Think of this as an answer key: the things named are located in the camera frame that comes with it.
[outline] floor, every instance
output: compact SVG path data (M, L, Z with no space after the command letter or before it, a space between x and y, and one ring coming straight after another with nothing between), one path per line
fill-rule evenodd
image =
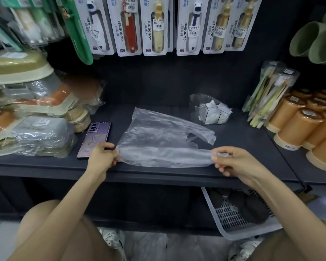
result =
M0 261L14 250L17 222L0 222ZM224 261L231 241L223 237L124 232L128 261Z

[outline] smartphone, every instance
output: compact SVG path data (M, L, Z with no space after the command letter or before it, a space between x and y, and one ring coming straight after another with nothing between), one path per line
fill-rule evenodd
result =
M100 142L106 142L109 136L111 123L91 123L88 127L87 134L83 140L78 158L88 158L91 155L93 148Z

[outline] white plastic basket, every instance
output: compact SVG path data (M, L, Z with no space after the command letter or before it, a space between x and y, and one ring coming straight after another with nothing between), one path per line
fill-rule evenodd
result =
M244 220L237 211L235 211L234 206L230 204L226 198L224 198L222 206L215 209L205 187L201 187L201 189L219 232L223 237L229 240L241 240L256 235L273 232L282 228L282 225L269 208L269 218L264 223L249 223L248 221ZM247 194L256 195L263 201L262 197L256 191L243 191Z

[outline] store shelf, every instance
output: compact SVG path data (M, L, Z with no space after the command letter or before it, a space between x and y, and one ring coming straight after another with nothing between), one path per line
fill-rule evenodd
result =
M274 133L265 129L267 135L273 141ZM305 184L326 185L326 171L313 166L306 158L307 150L300 148L297 151L289 151L276 145L288 165Z
M180 118L188 119L189 110L177 106L137 106ZM131 122L134 105L105 105L92 116L93 122L112 122L109 142L117 143ZM279 179L287 183L298 183L298 179L287 165L278 149L263 129L252 128L246 115L234 110L224 125L210 125L216 132L214 147L232 145L244 148L253 154ZM87 167L87 160L76 158L85 133L79 134L78 144L67 158L26 157L9 155L0 157L0 175L53 179L78 179ZM212 149L213 146L198 142L199 148ZM214 166L205 168L154 168L130 166L119 163L109 170L107 181L145 184L188 185L206 187L243 188L236 178L222 176Z

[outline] shoe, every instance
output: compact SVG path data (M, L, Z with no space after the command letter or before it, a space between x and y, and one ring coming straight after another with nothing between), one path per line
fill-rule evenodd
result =
M252 237L239 245L235 243L228 253L228 261L246 261L263 241L262 237Z
M102 227L98 227L99 232L104 238L106 244L120 252L122 261L127 261L126 254L124 252L124 233L120 231L118 234L115 230L110 230Z

